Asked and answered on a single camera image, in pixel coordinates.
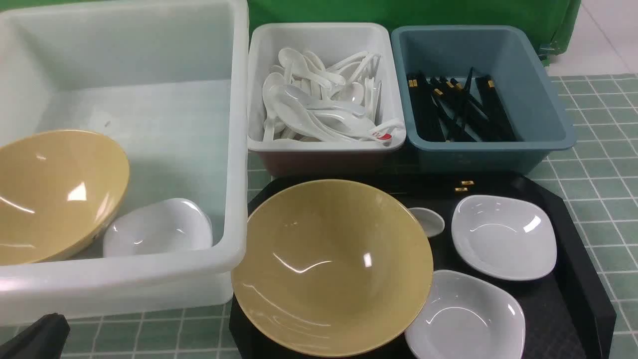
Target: tan bowl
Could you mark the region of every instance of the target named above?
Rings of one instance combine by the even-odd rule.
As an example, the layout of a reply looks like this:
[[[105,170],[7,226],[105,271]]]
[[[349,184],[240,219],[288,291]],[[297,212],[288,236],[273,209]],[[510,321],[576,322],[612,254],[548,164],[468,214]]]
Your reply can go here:
[[[362,183],[325,179],[255,210],[232,283],[268,338],[335,357],[400,335],[426,302],[432,275],[426,235],[401,203]]]
[[[112,220],[126,154],[92,132],[44,132],[0,148],[0,265],[65,259]]]

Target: large white plastic tub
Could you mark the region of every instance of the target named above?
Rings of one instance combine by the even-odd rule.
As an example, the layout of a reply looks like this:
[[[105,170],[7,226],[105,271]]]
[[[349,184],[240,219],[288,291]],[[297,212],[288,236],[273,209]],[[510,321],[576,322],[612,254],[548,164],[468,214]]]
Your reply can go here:
[[[185,197],[210,216],[216,240],[207,250],[117,258],[101,258],[98,240],[80,254],[88,259],[2,266],[0,325],[231,299],[230,270],[246,240],[247,58],[245,0],[0,14],[0,146],[56,128],[106,134],[131,162],[120,215]]]
[[[373,141],[262,142],[266,118],[262,86],[271,66],[279,64],[277,55],[283,47],[311,50],[326,66],[360,51],[380,54],[376,78],[382,85],[377,124],[392,119],[404,121],[390,36],[383,26],[356,22],[262,25],[253,32],[248,55],[248,148],[259,155],[270,174],[371,172],[382,165],[387,154],[403,145],[403,129],[392,133],[389,146]]]

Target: blue-gray plastic container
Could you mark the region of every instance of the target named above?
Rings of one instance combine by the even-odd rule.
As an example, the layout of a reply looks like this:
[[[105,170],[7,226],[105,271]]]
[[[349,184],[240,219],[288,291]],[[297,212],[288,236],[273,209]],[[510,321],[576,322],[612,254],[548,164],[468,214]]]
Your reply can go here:
[[[547,154],[576,142],[567,116],[525,34],[510,26],[405,26],[392,32],[392,51],[408,139],[423,171],[529,173]],[[429,142],[419,137],[406,74],[465,79],[470,67],[494,79],[520,142]]]

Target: green cloth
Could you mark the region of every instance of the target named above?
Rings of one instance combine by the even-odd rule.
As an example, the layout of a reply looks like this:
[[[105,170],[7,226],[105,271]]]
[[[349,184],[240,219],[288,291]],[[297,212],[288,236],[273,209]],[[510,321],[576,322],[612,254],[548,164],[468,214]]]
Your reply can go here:
[[[0,11],[74,0],[0,0]],[[567,49],[581,0],[248,0],[250,28],[270,22],[376,22],[405,25],[482,24],[522,29],[535,49]]]

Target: black tray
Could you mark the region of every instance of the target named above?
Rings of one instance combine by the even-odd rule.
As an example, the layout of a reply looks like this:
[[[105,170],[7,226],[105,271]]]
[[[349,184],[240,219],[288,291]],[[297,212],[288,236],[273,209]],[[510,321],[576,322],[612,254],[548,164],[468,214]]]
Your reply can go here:
[[[281,178],[266,186],[249,204],[251,213],[272,195],[290,186],[325,177]],[[426,207],[445,219],[443,233],[430,245],[434,269],[451,269],[486,280],[509,292],[525,314],[523,358],[608,359],[616,311],[596,274],[563,200],[514,173],[405,174],[343,176],[379,188],[407,207]],[[508,282],[485,276],[459,257],[450,235],[452,212],[467,195],[489,194],[532,202],[552,221],[558,260],[548,276],[531,282]],[[259,332],[233,298],[230,331],[243,359],[316,358],[276,344]],[[414,358],[403,335],[374,351],[352,358]]]

